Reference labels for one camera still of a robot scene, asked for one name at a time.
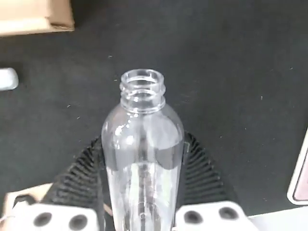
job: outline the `clear plastic bottle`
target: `clear plastic bottle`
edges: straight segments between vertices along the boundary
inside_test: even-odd
[[[183,156],[183,125],[166,104],[159,72],[128,71],[120,89],[121,103],[102,128],[115,229],[169,231]]]

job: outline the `bottle shoulder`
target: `bottle shoulder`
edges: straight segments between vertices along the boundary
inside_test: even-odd
[[[148,139],[153,146],[163,145],[168,141],[178,143],[183,140],[184,129],[177,113],[165,105],[151,114],[135,114],[118,105],[107,117],[102,128],[105,142],[117,142],[125,139]]]

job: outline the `white bottle cap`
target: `white bottle cap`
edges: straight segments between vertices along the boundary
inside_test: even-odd
[[[0,90],[13,90],[18,82],[18,75],[13,68],[0,69]]]

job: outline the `bottle neck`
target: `bottle neck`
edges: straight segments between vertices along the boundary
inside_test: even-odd
[[[153,113],[166,104],[164,76],[150,69],[126,72],[121,77],[121,105],[133,113]]]

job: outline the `black mat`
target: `black mat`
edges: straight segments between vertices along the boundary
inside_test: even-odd
[[[72,0],[72,33],[0,38],[20,86],[0,92],[0,196],[51,182],[100,133],[130,69],[165,74],[167,102],[249,214],[291,208],[308,121],[308,2]]]

